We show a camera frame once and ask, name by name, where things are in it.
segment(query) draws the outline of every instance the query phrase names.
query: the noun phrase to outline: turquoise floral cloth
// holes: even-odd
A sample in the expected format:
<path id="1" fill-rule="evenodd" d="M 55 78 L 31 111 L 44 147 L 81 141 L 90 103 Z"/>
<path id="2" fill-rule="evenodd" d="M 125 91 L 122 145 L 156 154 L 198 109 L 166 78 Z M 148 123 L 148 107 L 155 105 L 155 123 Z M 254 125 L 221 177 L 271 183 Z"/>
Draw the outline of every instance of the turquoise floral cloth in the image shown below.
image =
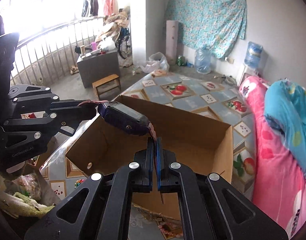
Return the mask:
<path id="1" fill-rule="evenodd" d="M 165 21 L 179 21 L 179 43 L 223 58 L 245 39 L 246 16 L 246 0 L 169 0 Z"/>
<path id="2" fill-rule="evenodd" d="M 265 94 L 264 116 L 306 177 L 306 89 L 289 80 L 275 82 Z"/>

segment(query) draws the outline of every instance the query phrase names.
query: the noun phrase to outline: bicycle wheel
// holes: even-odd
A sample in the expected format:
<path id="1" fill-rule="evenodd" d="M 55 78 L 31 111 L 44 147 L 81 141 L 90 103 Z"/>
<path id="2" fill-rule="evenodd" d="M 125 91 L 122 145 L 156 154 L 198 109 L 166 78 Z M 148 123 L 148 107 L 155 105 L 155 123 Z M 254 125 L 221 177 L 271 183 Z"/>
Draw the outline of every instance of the bicycle wheel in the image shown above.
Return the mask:
<path id="1" fill-rule="evenodd" d="M 132 55 L 131 35 L 125 35 L 118 44 L 118 53 L 123 59 Z"/>

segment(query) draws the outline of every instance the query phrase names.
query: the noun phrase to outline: pink blanket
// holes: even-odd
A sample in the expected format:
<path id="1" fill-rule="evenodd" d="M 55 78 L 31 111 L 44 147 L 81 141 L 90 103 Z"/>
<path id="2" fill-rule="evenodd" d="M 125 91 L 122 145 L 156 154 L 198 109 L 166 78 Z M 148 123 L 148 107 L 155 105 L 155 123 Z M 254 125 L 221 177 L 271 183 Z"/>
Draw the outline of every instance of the pink blanket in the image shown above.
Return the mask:
<path id="1" fill-rule="evenodd" d="M 305 181 L 296 160 L 283 145 L 283 136 L 273 131 L 263 116 L 264 84 L 264 80 L 252 76 L 239 88 L 255 116 L 257 167 L 252 201 L 291 238 L 306 220 L 299 218 Z"/>

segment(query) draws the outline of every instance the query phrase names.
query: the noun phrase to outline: pink polka dot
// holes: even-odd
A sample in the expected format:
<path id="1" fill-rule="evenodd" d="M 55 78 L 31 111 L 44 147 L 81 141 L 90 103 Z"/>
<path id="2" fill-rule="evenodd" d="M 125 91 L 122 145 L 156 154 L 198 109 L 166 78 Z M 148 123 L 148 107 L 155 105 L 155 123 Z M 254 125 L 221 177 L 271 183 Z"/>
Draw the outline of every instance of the pink polka dot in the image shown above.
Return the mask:
<path id="1" fill-rule="evenodd" d="M 271 132 L 269 132 L 269 131 L 263 131 L 262 132 L 262 137 L 266 140 L 273 140 L 273 136 L 272 136 Z"/>
<path id="2" fill-rule="evenodd" d="M 261 150 L 261 156 L 263 159 L 271 159 L 274 157 L 273 151 L 270 148 L 265 148 Z"/>

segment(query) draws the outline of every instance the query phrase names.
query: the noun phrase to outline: wooden stool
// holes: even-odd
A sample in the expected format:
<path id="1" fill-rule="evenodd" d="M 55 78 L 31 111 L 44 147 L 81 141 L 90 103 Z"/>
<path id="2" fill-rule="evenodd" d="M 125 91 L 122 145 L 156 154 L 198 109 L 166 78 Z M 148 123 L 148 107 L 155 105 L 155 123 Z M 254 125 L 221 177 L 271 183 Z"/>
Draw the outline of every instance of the wooden stool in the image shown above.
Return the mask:
<path id="1" fill-rule="evenodd" d="M 106 87 L 106 88 L 104 88 L 104 89 L 102 89 L 100 91 L 98 90 L 98 88 L 100 86 L 105 85 L 105 84 L 107 84 L 107 83 L 109 83 L 111 81 L 114 81 L 114 84 L 112 84 L 112 85 L 110 85 L 110 86 L 108 86 L 108 87 Z M 116 75 L 116 74 L 113 74 L 113 75 L 110 75 L 108 77 L 102 78 L 102 79 L 94 82 L 92 84 L 92 86 L 93 86 L 93 89 L 94 89 L 94 93 L 95 93 L 95 95 L 96 95 L 96 97 L 98 99 L 100 99 L 99 95 L 101 95 L 101 94 L 103 94 L 103 93 L 105 93 L 107 91 L 110 91 L 110 90 L 112 90 L 114 88 L 117 88 L 117 87 L 122 92 L 122 90 L 121 90 L 121 83 L 120 83 L 120 77 L 118 75 Z"/>

